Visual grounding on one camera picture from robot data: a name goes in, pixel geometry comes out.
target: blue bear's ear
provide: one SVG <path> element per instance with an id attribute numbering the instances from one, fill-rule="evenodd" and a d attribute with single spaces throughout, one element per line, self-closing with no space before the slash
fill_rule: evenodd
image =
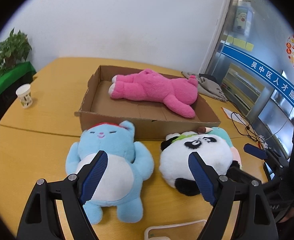
<path id="1" fill-rule="evenodd" d="M 81 134 L 80 138 L 87 132 L 87 130 L 84 130 L 83 133 Z"/>
<path id="2" fill-rule="evenodd" d="M 135 135 L 135 127 L 131 122 L 123 121 L 123 122 L 121 122 L 119 124 L 119 126 L 121 126 L 121 127 L 125 128 L 126 130 L 128 130 L 132 134 L 132 136 L 134 137 L 134 135 Z"/>

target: packaging box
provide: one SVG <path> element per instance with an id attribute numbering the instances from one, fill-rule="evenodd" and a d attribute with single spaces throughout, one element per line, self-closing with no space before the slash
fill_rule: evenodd
<path id="1" fill-rule="evenodd" d="M 192 108 L 194 118 L 184 118 L 170 111 L 164 104 L 148 101 L 111 99 L 108 89 L 113 76 L 139 73 L 141 69 L 117 66 L 99 66 L 88 81 L 88 89 L 81 103 L 79 116 L 84 131 L 100 122 L 120 123 L 128 120 L 135 125 L 135 138 L 139 140 L 164 140 L 170 133 L 196 130 L 200 126 L 215 127 L 221 122 L 206 101 L 198 95 Z M 165 75 L 166 78 L 178 78 Z"/>

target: paper cup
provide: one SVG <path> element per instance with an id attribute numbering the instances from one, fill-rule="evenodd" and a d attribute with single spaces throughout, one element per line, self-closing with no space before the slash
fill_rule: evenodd
<path id="1" fill-rule="evenodd" d="M 33 103 L 32 96 L 30 94 L 30 84 L 25 84 L 17 88 L 16 95 L 23 108 L 29 108 Z"/>

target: stuffed animal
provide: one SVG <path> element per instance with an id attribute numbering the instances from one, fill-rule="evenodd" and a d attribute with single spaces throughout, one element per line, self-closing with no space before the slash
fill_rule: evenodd
<path id="1" fill-rule="evenodd" d="M 106 171 L 92 199 L 83 206 L 91 224 L 101 221 L 101 207 L 105 206 L 117 206 L 117 216 L 123 222 L 135 223 L 143 217 L 140 191 L 154 170 L 154 160 L 141 142 L 134 142 L 134 135 L 135 127 L 129 121 L 100 123 L 85 130 L 69 150 L 68 175 L 78 173 L 99 150 L 108 155 Z"/>
<path id="2" fill-rule="evenodd" d="M 231 166 L 241 165 L 239 153 L 225 130 L 219 127 L 198 130 L 201 134 L 190 131 L 167 135 L 161 143 L 159 171 L 171 187 L 187 196 L 201 193 L 188 166 L 190 153 L 196 151 L 219 175 L 225 175 Z"/>
<path id="3" fill-rule="evenodd" d="M 116 75 L 112 82 L 108 93 L 113 99 L 160 102 L 183 117 L 195 117 L 190 106 L 198 97 L 195 76 L 168 79 L 151 69 L 145 69 L 127 76 Z"/>

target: pink stuffed animal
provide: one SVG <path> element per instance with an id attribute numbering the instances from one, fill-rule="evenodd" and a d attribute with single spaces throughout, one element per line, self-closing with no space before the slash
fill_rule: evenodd
<path id="1" fill-rule="evenodd" d="M 151 69 L 145 69 L 137 74 L 116 75 L 112 82 L 108 91 L 111 98 L 161 102 L 183 117 L 195 117 L 190 106 L 198 96 L 195 76 L 168 79 Z"/>

